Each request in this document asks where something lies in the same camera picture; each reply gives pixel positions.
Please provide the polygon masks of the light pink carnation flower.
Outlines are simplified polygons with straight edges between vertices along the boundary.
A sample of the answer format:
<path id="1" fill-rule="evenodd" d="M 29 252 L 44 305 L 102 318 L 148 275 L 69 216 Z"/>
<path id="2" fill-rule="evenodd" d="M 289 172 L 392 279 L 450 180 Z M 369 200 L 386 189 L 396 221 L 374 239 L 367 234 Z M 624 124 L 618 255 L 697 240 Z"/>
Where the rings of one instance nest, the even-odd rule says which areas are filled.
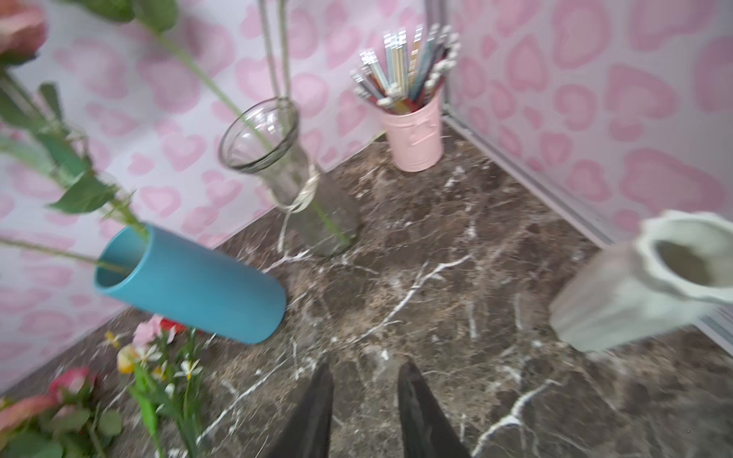
<path id="1" fill-rule="evenodd" d="M 148 321 L 139 324 L 134 332 L 133 346 L 136 349 L 144 349 L 152 345 L 162 334 L 162 320 L 162 316 L 154 315 Z"/>

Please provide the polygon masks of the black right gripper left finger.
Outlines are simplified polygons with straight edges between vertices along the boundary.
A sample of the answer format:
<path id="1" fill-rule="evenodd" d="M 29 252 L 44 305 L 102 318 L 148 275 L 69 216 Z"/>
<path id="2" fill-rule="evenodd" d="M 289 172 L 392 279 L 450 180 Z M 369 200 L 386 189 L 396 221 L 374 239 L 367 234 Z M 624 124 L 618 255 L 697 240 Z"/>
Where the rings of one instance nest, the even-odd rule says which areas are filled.
<path id="1" fill-rule="evenodd" d="M 333 376 L 329 364 L 322 363 L 267 457 L 327 458 L 333 399 Z"/>

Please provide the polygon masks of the pink rose with long stem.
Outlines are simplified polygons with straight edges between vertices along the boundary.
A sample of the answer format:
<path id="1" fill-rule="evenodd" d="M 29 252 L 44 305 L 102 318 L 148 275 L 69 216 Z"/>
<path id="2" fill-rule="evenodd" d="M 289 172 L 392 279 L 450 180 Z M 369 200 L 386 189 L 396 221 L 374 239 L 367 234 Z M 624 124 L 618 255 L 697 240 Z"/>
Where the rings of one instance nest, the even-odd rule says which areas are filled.
<path id="1" fill-rule="evenodd" d="M 266 0 L 258 1 L 258 10 L 260 14 L 261 28 L 262 28 L 262 34 L 263 34 L 263 43 L 265 44 L 266 62 L 267 62 L 268 70 L 269 70 L 273 97 L 280 98 L 281 97 L 280 82 L 279 82 L 279 78 L 277 74 L 276 61 L 275 61 L 275 55 L 274 55 L 274 49 L 273 49 L 273 40 L 272 40 L 272 34 L 270 30 L 270 23 L 268 19 Z"/>

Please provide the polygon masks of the coral peony flower branch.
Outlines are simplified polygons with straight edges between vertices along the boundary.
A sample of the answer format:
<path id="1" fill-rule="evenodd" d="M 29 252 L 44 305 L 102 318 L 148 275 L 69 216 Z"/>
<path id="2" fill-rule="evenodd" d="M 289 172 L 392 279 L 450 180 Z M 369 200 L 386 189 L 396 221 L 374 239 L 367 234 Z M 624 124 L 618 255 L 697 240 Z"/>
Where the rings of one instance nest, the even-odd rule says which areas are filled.
<path id="1" fill-rule="evenodd" d="M 1 123 L 24 139 L 1 136 L 1 152 L 47 177 L 63 192 L 50 207 L 65 215 L 102 212 L 106 219 L 148 237 L 131 208 L 131 197 L 95 169 L 89 137 L 64 116 L 57 84 L 44 82 L 31 91 L 13 69 L 36 59 L 49 36 L 42 7 L 27 1 L 1 3 Z"/>

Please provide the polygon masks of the light pink rose with stem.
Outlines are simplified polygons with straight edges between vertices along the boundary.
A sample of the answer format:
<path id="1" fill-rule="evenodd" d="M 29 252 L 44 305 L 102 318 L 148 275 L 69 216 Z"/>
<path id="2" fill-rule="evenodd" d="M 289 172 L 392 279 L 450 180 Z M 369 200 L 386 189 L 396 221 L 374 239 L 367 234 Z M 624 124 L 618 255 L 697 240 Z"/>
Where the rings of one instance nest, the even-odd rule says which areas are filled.
<path id="1" fill-rule="evenodd" d="M 287 5 L 286 0 L 277 1 L 279 36 L 280 36 L 280 44 L 281 44 L 282 67 L 283 67 L 283 77 L 284 77 L 284 97 L 292 98 L 289 40 L 288 40 L 288 19 L 287 19 L 286 5 Z"/>

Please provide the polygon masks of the clear ribbed glass vase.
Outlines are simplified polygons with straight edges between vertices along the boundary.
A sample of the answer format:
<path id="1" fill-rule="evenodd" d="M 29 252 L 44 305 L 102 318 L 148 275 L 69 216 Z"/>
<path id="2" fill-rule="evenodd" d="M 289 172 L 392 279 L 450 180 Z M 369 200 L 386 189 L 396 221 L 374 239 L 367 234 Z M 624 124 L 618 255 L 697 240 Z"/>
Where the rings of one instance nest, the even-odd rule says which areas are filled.
<path id="1" fill-rule="evenodd" d="M 254 176 L 284 214 L 277 248 L 293 229 L 315 255 L 330 257 L 357 242 L 358 205 L 302 146 L 301 118 L 289 98 L 267 99 L 238 116 L 219 145 L 219 160 L 233 172 Z"/>

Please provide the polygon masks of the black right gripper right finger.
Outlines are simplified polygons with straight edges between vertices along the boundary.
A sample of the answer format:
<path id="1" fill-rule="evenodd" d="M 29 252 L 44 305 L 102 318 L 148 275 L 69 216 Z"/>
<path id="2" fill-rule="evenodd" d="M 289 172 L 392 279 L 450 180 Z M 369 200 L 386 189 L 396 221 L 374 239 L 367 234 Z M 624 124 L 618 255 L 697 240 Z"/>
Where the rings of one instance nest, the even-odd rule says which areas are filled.
<path id="1" fill-rule="evenodd" d="M 411 360 L 399 369 L 397 392 L 405 457 L 471 456 Z"/>

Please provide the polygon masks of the pale pink peony branch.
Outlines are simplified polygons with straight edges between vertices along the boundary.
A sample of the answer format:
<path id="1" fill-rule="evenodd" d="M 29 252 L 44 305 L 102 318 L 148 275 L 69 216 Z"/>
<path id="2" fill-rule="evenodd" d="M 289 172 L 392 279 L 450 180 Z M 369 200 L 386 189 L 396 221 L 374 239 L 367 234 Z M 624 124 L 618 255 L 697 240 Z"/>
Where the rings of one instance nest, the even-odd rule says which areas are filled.
<path id="1" fill-rule="evenodd" d="M 102 259 L 93 258 L 90 256 L 74 253 L 71 251 L 51 248 L 39 244 L 30 244 L 29 242 L 21 242 L 21 240 L 13 240 L 8 238 L 1 238 L 1 244 L 3 246 L 11 246 L 20 250 L 29 250 L 34 251 L 37 253 L 42 253 L 44 255 L 49 256 L 55 256 L 55 257 L 61 257 L 65 259 L 70 259 L 74 261 L 80 261 L 81 263 L 86 263 L 89 265 L 95 265 L 95 267 L 98 267 L 100 269 L 105 269 L 108 271 L 116 272 L 123 275 L 129 275 L 133 272 L 133 267 L 129 267 L 126 265 L 120 265 L 117 263 L 109 263 L 108 261 L 103 261 Z"/>

